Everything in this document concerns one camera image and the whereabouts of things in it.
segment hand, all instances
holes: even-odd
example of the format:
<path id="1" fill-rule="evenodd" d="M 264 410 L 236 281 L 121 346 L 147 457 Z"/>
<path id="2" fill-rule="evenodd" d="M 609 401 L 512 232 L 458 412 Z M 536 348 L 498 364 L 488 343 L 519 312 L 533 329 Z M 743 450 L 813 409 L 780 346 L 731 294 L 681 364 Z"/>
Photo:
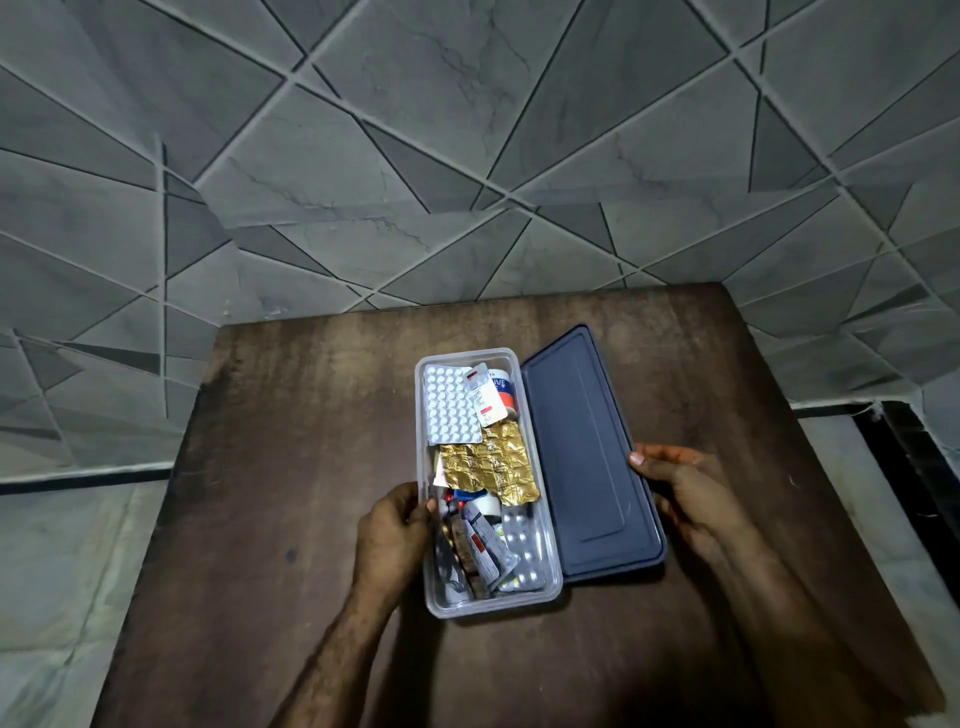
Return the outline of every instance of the hand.
<path id="1" fill-rule="evenodd" d="M 673 445 L 636 444 L 630 465 L 638 473 L 672 486 L 669 497 L 654 501 L 680 535 L 703 559 L 711 561 L 721 547 L 754 525 L 727 486 L 720 461 L 695 449 Z"/>
<path id="2" fill-rule="evenodd" d="M 417 483 L 403 483 L 373 504 L 357 525 L 351 596 L 364 607 L 393 612 L 430 543 L 433 498 L 417 505 Z"/>

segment container lid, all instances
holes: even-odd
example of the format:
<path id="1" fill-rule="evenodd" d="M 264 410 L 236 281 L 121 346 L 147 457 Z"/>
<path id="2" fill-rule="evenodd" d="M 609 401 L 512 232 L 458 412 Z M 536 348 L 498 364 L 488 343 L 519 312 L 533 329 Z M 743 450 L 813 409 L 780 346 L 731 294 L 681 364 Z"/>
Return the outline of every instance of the container lid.
<path id="1" fill-rule="evenodd" d="M 520 367 L 567 581 L 654 566 L 666 540 L 590 329 Z"/>

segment plastic container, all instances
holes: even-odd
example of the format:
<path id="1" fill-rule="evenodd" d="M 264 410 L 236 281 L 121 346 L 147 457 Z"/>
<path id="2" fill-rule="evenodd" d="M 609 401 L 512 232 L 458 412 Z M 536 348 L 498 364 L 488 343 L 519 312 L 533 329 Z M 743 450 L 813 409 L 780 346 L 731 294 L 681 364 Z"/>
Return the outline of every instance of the plastic container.
<path id="1" fill-rule="evenodd" d="M 527 456 L 530 458 L 534 480 L 537 482 L 538 489 L 540 489 L 540 500 L 532 503 L 531 507 L 537 534 L 536 550 L 543 568 L 544 586 L 542 589 L 532 592 L 494 593 L 488 599 L 450 604 L 446 600 L 444 584 L 438 578 L 437 570 L 434 567 L 433 549 L 428 548 L 426 558 L 423 560 L 426 606 L 431 614 L 440 619 L 467 617 L 530 604 L 542 604 L 556 599 L 564 586 L 563 569 L 557 550 L 553 521 L 550 517 L 549 494 L 544 485 L 543 473 L 540 468 L 540 456 L 537 451 L 537 440 L 534 436 L 530 405 L 523 386 L 520 362 L 516 358 L 516 354 L 510 349 L 484 349 L 479 352 L 425 356 L 417 363 L 414 374 L 417 381 L 417 480 L 420 486 L 420 500 L 423 501 L 429 497 L 428 489 L 433 482 L 434 475 L 433 457 L 430 446 L 427 445 L 425 413 L 423 410 L 423 370 L 431 364 L 475 367 L 481 362 L 486 363 L 491 368 L 506 371 L 514 382 L 517 423 L 520 434 L 523 436 L 523 443 L 527 448 Z"/>

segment right hand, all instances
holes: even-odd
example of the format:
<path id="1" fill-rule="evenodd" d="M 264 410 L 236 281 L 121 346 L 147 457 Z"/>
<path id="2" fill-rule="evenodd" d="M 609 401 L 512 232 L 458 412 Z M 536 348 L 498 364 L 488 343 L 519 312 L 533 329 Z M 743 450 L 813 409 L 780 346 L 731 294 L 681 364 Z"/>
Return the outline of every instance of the right hand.
<path id="1" fill-rule="evenodd" d="M 657 510 L 672 521 L 701 558 L 722 555 L 737 534 L 754 529 L 753 522 L 727 485 L 720 461 L 695 449 L 674 445 L 636 444 L 631 467 L 651 480 L 668 483 L 669 496 L 654 493 Z"/>

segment brown table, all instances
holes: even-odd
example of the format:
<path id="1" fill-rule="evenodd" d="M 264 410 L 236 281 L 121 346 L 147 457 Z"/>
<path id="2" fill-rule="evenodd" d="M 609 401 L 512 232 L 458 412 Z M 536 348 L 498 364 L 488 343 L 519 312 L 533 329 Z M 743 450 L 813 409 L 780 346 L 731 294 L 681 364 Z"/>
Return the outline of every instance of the brown table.
<path id="1" fill-rule="evenodd" d="M 414 365 L 586 322 L 639 440 L 717 452 L 838 632 L 911 712 L 943 697 L 718 284 L 354 313 L 217 339 L 94 723 L 264 726 L 347 592 L 357 519 L 415 479 Z M 722 599 L 672 545 L 662 573 L 551 609 L 440 622 L 414 595 L 366 721 L 733 725 L 761 715 Z"/>

